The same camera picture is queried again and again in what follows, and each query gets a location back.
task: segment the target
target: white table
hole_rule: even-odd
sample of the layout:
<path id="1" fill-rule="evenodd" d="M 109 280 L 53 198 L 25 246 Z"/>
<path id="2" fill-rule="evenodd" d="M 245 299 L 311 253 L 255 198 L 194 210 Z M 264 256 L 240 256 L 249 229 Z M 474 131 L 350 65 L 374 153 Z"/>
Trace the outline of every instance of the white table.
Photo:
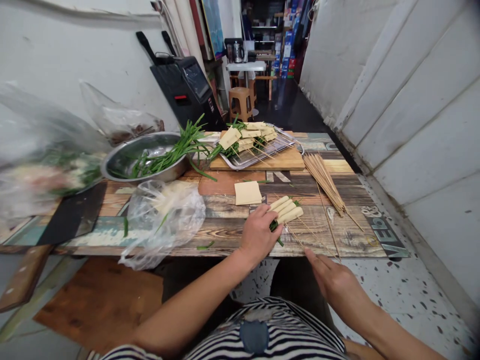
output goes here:
<path id="1" fill-rule="evenodd" d="M 267 69 L 267 63 L 265 61 L 255 61 L 255 62 L 240 62 L 240 63 L 229 63 L 226 66 L 226 69 L 231 71 L 242 71 L 245 74 L 245 84 L 246 87 L 249 87 L 249 71 L 265 71 Z M 254 104 L 251 104 L 253 108 L 252 114 L 253 116 L 257 116 L 259 111 L 254 108 Z"/>

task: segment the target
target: black floor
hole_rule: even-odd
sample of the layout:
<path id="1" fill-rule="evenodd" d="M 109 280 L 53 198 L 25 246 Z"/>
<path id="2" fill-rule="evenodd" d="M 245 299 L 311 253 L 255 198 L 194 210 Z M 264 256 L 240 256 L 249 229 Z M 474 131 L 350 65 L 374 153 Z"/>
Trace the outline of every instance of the black floor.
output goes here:
<path id="1" fill-rule="evenodd" d="M 322 115 L 308 101 L 294 79 L 274 80 L 271 101 L 269 101 L 266 85 L 266 81 L 256 82 L 257 104 L 255 108 L 259 114 L 255 116 L 254 121 L 271 123 L 286 131 L 327 133 L 353 171 L 358 174 L 362 173 L 352 155 L 345 149 L 335 133 L 325 125 Z"/>

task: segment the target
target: black and white striped clothing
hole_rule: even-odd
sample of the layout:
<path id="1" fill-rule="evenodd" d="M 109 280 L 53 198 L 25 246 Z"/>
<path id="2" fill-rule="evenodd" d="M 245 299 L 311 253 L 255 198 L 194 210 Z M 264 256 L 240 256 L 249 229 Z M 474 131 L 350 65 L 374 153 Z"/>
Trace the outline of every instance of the black and white striped clothing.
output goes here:
<path id="1" fill-rule="evenodd" d="M 244 322 L 259 319 L 267 327 L 263 353 L 246 352 Z M 347 359 L 342 340 L 316 317 L 290 301 L 264 297 L 252 301 L 200 342 L 185 359 Z M 132 345 L 120 346 L 102 360 L 158 360 Z"/>

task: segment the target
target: hand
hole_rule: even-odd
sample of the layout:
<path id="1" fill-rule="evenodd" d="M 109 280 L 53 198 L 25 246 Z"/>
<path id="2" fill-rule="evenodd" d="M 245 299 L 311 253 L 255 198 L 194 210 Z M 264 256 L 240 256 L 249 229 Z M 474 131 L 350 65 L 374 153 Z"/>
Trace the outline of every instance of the hand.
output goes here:
<path id="1" fill-rule="evenodd" d="M 274 232 L 270 231 L 270 223 L 278 216 L 275 211 L 267 212 L 270 205 L 262 204 L 253 211 L 246 219 L 241 236 L 241 244 L 238 249 L 256 267 L 272 251 L 275 242 L 280 237 L 283 224 L 280 224 Z"/>
<path id="2" fill-rule="evenodd" d="M 338 316 L 360 335 L 369 332 L 383 311 L 370 300 L 354 273 L 324 255 L 315 255 L 307 247 L 305 255 L 321 294 Z"/>

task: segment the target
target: plastic stool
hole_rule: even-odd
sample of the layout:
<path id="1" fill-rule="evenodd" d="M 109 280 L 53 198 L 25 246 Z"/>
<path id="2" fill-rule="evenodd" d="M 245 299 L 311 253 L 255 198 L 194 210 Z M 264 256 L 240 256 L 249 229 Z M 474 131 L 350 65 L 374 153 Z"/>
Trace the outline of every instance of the plastic stool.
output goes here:
<path id="1" fill-rule="evenodd" d="M 252 107 L 255 107 L 255 104 L 257 103 L 257 83 L 255 82 L 255 79 L 248 80 L 248 89 L 250 90 L 251 105 Z"/>
<path id="2" fill-rule="evenodd" d="M 228 92 L 228 102 L 230 104 L 230 121 L 238 114 L 238 119 L 244 123 L 253 119 L 252 103 L 250 100 L 250 90 L 246 87 L 232 87 Z"/>

